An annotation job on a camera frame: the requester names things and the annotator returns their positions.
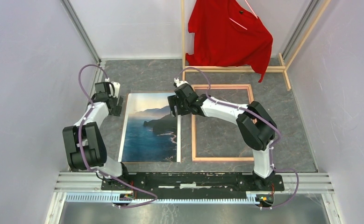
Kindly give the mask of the coastal landscape photo board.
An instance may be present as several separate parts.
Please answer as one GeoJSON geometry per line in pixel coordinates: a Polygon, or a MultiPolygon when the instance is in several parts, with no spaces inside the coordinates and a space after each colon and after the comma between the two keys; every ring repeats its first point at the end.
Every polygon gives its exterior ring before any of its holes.
{"type": "Polygon", "coordinates": [[[118,161],[181,162],[181,118],[173,117],[172,92],[137,92],[127,97],[118,161]]]}

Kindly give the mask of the pink wooden picture frame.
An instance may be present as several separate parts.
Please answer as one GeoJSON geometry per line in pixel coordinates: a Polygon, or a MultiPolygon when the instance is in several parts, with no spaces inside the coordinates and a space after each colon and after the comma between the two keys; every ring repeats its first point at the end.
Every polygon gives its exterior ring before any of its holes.
{"type": "MultiPolygon", "coordinates": [[[[253,91],[250,84],[214,84],[211,90],[246,90],[248,100],[254,100],[253,91]]],[[[253,162],[253,157],[198,157],[197,156],[197,131],[196,117],[192,115],[192,161],[194,162],[253,162]]]]}

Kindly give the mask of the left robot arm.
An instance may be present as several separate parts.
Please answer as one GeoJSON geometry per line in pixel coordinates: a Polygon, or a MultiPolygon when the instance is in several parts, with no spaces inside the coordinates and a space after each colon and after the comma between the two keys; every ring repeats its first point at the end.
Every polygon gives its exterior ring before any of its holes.
{"type": "Polygon", "coordinates": [[[105,81],[95,84],[95,93],[87,103],[81,119],[63,129],[62,135],[69,168],[72,171],[93,171],[105,178],[113,178],[119,190],[130,186],[128,171],[122,162],[112,159],[100,133],[100,127],[108,116],[120,116],[123,97],[119,95],[118,82],[105,81]]]}

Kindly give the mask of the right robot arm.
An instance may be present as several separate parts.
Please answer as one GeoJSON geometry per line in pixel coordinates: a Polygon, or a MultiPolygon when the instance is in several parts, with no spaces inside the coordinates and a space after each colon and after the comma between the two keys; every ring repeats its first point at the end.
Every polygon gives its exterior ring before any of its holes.
{"type": "Polygon", "coordinates": [[[244,142],[253,151],[254,186],[258,190],[268,189],[272,185],[271,176],[275,174],[270,148],[279,130],[263,106],[257,101],[248,105],[234,104],[208,93],[198,95],[187,81],[175,79],[173,85],[175,94],[167,98],[171,116],[192,114],[236,125],[244,142]]]}

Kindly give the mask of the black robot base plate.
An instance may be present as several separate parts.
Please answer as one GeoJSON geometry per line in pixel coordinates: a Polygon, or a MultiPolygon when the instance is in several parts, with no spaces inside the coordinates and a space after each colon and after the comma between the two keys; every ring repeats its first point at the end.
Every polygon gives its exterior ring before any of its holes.
{"type": "Polygon", "coordinates": [[[281,175],[243,172],[137,172],[101,181],[102,190],[126,190],[126,199],[244,199],[246,192],[285,190],[281,175]]]}

